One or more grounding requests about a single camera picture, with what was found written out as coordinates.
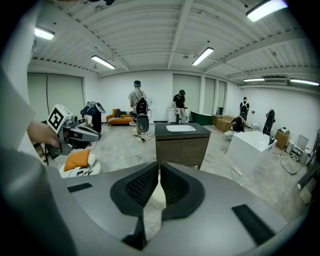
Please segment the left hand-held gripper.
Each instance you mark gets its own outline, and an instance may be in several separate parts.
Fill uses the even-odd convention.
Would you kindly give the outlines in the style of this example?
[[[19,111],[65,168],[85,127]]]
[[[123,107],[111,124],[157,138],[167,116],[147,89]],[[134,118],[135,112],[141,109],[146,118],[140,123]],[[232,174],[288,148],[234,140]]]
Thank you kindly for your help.
[[[77,116],[60,104],[53,107],[46,122],[56,133],[58,155],[67,156],[73,149],[86,149],[92,146],[92,142],[98,142],[101,138],[100,133],[80,125]]]

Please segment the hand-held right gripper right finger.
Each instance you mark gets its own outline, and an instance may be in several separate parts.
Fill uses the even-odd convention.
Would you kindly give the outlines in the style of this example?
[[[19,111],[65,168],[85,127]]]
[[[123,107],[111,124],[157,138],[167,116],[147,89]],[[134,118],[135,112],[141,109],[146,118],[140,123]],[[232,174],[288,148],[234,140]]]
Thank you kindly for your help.
[[[181,165],[173,166],[168,162],[160,165],[160,185],[166,203],[162,211],[163,221],[189,217],[205,199],[203,184],[181,168]]]

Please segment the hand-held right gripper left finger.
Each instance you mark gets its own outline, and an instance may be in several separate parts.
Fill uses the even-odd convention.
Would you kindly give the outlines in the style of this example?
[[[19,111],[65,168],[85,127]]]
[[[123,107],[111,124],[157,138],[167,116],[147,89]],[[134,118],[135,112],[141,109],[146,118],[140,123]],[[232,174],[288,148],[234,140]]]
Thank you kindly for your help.
[[[110,198],[125,215],[142,217],[144,208],[158,185],[156,161],[118,170],[123,175],[110,188]]]

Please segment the cream lidded trash bin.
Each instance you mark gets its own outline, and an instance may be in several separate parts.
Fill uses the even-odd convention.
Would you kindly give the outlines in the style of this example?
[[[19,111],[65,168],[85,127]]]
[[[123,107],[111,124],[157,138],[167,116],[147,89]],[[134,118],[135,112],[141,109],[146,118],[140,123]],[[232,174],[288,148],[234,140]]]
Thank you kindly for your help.
[[[159,210],[166,208],[166,196],[160,182],[158,182],[156,188],[154,189],[150,197],[150,201]]]

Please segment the person's left forearm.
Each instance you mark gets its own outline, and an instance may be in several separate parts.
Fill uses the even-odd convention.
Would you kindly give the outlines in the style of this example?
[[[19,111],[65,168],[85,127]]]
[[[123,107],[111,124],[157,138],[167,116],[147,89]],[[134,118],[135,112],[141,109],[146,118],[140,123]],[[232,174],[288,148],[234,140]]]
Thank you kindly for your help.
[[[46,141],[46,138],[44,137],[44,131],[43,130],[43,123],[32,121],[28,128],[27,128],[27,134],[31,142],[33,143],[43,143]]]

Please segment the person's left hand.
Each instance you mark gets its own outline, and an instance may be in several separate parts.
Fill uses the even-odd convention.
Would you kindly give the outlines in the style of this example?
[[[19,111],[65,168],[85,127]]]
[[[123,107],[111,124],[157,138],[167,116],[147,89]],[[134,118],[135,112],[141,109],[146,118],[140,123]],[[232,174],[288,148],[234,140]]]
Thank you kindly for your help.
[[[48,144],[55,148],[58,148],[60,146],[57,134],[49,125],[44,123],[38,124],[37,142]]]

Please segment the orange cushion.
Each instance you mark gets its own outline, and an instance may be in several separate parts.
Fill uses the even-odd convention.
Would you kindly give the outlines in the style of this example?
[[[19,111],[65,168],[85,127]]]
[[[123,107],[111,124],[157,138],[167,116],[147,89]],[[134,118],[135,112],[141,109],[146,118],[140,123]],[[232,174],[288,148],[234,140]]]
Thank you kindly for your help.
[[[77,167],[85,168],[88,165],[88,159],[90,155],[90,149],[85,149],[70,154],[64,165],[64,172],[75,169]]]

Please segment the orange sofa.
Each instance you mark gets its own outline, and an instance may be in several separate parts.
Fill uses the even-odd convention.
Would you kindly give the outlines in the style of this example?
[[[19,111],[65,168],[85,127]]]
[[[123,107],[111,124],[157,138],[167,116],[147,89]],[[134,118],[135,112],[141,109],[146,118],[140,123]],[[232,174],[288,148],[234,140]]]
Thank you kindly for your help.
[[[129,125],[133,121],[133,116],[128,112],[122,113],[119,108],[113,109],[112,114],[106,116],[108,125]]]

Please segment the dark wooden vanity cabinet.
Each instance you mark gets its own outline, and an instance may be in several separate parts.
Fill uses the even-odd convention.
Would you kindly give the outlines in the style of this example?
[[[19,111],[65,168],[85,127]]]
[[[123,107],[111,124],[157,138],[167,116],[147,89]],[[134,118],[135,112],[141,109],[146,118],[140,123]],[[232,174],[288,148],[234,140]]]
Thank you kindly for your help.
[[[166,126],[190,125],[196,131],[170,132]],[[155,124],[156,161],[170,162],[188,167],[201,168],[211,131],[198,123],[157,123]]]

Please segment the grey roller blind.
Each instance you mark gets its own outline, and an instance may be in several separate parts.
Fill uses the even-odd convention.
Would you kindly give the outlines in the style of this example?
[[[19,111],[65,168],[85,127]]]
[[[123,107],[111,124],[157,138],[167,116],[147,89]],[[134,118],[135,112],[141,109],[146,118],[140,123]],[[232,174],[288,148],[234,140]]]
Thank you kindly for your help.
[[[34,120],[45,121],[55,105],[63,105],[78,118],[84,108],[83,80],[79,77],[55,74],[28,74],[29,104]]]
[[[218,81],[218,98],[217,98],[217,109],[219,113],[223,113],[225,105],[225,94],[226,94],[226,83],[224,81]]]
[[[173,74],[173,96],[185,91],[185,105],[192,112],[198,112],[200,103],[201,78],[199,76]]]
[[[205,78],[204,106],[205,114],[212,115],[214,110],[216,80]]]

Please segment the white sink basin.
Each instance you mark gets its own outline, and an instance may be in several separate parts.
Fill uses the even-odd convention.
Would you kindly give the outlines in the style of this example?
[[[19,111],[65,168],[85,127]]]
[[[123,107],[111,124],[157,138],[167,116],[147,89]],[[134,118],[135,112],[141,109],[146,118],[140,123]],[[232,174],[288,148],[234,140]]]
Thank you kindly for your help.
[[[166,129],[169,132],[194,132],[196,129],[191,125],[177,124],[177,125],[167,125]]]

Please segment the green bathtub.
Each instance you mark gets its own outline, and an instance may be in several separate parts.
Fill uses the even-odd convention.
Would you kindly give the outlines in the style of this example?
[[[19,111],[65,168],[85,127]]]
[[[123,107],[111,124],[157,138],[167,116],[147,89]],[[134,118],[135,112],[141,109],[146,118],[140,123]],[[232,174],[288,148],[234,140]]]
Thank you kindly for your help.
[[[204,114],[199,112],[191,111],[191,118],[194,123],[197,123],[201,126],[209,126],[212,124],[213,115],[212,114]]]

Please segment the white vanity cabinet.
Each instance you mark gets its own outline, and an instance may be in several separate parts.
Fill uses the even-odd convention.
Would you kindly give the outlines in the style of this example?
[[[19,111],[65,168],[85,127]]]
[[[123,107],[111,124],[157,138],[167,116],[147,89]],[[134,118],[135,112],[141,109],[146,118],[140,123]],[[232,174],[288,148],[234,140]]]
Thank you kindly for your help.
[[[175,123],[176,122],[176,112],[175,109],[172,107],[169,107],[168,109],[168,123]],[[189,116],[190,116],[190,110],[189,109],[185,109],[185,113],[187,116],[187,122],[189,122]]]

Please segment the cardboard box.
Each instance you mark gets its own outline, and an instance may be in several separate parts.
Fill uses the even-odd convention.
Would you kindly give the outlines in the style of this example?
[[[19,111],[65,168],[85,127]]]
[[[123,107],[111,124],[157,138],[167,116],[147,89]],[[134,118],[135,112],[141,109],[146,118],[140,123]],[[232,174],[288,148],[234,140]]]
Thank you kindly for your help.
[[[230,123],[234,118],[234,116],[230,115],[214,115],[212,117],[212,125],[225,133],[231,129]]]
[[[276,147],[280,150],[283,150],[286,147],[286,144],[290,138],[290,132],[283,132],[281,129],[278,129],[275,135]]]

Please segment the black backpack rig on stand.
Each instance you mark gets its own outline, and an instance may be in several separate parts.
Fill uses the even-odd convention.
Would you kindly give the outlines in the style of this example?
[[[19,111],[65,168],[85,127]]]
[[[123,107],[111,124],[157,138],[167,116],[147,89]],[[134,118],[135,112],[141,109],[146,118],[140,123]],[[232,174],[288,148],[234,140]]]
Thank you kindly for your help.
[[[262,130],[262,133],[269,136],[271,134],[272,126],[276,122],[275,111],[273,109],[270,109],[265,116],[266,116],[266,121]]]

